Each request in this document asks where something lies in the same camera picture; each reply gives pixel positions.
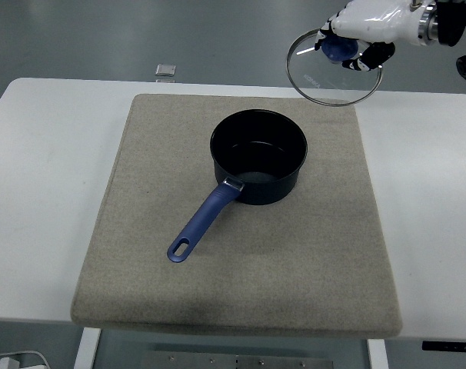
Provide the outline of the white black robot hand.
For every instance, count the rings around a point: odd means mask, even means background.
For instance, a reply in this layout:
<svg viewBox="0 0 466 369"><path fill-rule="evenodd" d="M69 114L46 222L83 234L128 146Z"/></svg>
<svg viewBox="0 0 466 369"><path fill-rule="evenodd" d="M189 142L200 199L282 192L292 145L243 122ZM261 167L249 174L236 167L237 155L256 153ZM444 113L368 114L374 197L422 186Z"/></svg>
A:
<svg viewBox="0 0 466 369"><path fill-rule="evenodd" d="M394 54L394 42L422 45L420 21L429 1L350 1L318 30L315 50L331 36L361 40L368 48L357 58L345 59L342 66L354 71L379 68Z"/></svg>

